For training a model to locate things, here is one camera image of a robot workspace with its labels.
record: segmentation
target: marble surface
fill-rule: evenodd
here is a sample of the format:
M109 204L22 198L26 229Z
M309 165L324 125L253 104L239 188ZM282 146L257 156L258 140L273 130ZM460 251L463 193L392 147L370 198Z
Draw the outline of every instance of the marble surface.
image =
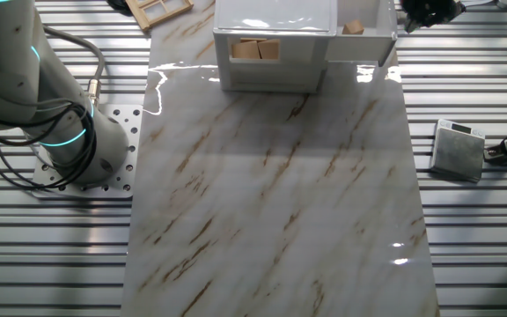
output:
M398 67L222 92L213 14L152 31L122 316L437 316Z

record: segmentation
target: open box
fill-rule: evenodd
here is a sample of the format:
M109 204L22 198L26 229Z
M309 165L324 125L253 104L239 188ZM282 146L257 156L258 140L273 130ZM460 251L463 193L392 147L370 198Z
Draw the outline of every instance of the open box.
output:
M390 0L348 0L338 2L337 34L328 44L329 62L377 61L383 66L398 39L396 10ZM362 35L342 34L343 26L358 19Z
M358 19L363 34L342 34ZM382 66L397 40L393 0L217 0L214 36L224 90L317 92L327 62ZM276 60L236 58L243 38L279 40Z

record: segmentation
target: metal rail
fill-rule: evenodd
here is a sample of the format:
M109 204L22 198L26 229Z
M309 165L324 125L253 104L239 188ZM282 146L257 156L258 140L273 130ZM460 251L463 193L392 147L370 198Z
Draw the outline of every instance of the metal rail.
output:
M135 20L102 0L37 7L44 23L103 49L102 102L143 104L150 39ZM50 42L86 85L97 59ZM507 317L507 167L485 166L476 186L427 173L439 118L486 130L488 144L507 136L507 12L474 7L450 26L400 32L397 47L441 315ZM33 172L30 150L5 151ZM0 178L0 316L119 316L130 208L40 202Z

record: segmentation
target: wooden block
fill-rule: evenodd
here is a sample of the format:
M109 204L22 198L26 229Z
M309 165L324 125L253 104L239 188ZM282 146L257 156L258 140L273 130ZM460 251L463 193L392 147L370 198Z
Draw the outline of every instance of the wooden block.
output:
M279 59L280 40L269 40L257 43L260 48L261 59Z
M261 59L260 50L257 48L256 41L232 44L232 57Z
M256 42L260 42L260 41L267 41L268 39L256 39L256 38L241 38L239 39L240 43L245 43L247 41L256 41Z
M353 20L343 27L342 34L358 34L361 35L365 31L365 28L359 20Z

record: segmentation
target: compartment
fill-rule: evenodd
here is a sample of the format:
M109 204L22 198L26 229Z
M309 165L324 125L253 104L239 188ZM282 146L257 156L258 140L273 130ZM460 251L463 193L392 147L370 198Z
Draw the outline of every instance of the compartment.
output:
M342 34L345 24L359 19L362 35ZM329 62L386 61L397 40L393 0L339 0L337 35L330 40Z

